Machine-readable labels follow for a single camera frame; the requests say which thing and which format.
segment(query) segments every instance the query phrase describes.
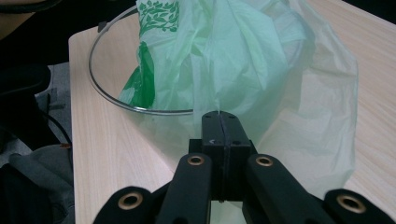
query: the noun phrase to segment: screw hole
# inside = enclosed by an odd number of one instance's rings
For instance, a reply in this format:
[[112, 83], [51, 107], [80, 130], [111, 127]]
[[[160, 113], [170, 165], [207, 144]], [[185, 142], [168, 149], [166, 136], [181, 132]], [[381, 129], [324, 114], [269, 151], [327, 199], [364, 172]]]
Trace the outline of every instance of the screw hole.
[[366, 211], [366, 206], [364, 206], [364, 204], [360, 200], [349, 195], [339, 195], [337, 197], [337, 202], [343, 208], [353, 213], [361, 214]]
[[204, 163], [204, 158], [200, 157], [200, 156], [191, 156], [188, 159], [188, 163], [190, 165], [201, 165]]
[[272, 166], [274, 162], [268, 157], [258, 157], [256, 162], [261, 166]]
[[125, 194], [119, 199], [119, 208], [123, 210], [131, 210], [139, 206], [143, 202], [143, 195], [137, 191]]

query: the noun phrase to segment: printed leaf pattern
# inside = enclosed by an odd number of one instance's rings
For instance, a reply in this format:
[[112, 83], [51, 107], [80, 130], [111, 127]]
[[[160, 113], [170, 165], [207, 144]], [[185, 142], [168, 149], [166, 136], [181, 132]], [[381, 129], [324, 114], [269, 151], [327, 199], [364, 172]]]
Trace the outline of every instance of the printed leaf pattern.
[[153, 28], [175, 32], [178, 24], [178, 12], [178, 2], [164, 4], [147, 1], [146, 4], [140, 4], [140, 35]]

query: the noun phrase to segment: green plastic bag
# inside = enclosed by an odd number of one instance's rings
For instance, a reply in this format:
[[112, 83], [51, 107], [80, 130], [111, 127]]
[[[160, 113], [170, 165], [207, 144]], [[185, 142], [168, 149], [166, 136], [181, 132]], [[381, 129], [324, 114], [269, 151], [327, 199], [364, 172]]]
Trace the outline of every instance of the green plastic bag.
[[189, 139], [201, 137], [201, 116], [222, 110], [240, 118], [259, 152], [281, 160], [310, 193], [322, 198], [345, 184], [354, 169], [358, 69], [305, 1], [138, 0], [137, 7], [139, 67], [120, 99], [193, 109], [133, 115], [171, 169]]

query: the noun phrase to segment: gray fabric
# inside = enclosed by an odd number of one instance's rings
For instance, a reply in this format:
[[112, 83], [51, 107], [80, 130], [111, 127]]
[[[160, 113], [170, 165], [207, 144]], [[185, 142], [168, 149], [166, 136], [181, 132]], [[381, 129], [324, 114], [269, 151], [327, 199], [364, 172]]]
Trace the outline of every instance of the gray fabric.
[[75, 223], [71, 149], [42, 147], [29, 155], [13, 154], [9, 164], [49, 192], [54, 223]]

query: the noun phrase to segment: light wood tabletop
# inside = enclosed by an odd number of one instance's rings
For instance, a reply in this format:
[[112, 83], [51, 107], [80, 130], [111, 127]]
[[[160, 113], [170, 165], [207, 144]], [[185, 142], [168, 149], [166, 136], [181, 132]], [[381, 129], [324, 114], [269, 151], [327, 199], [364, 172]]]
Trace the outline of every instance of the light wood tabletop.
[[[307, 2], [329, 22], [359, 64], [356, 171], [345, 188], [396, 219], [396, 25], [340, 0]], [[136, 15], [117, 22], [95, 53], [97, 62], [108, 62], [96, 64], [95, 72], [114, 74], [99, 78], [112, 83], [106, 90], [114, 95], [137, 66], [138, 30]], [[76, 222], [84, 224], [94, 221], [117, 190], [138, 186], [154, 191], [173, 176], [159, 146], [139, 132], [135, 121], [144, 115], [111, 104], [92, 86], [88, 54], [96, 36], [93, 28], [69, 40]]]

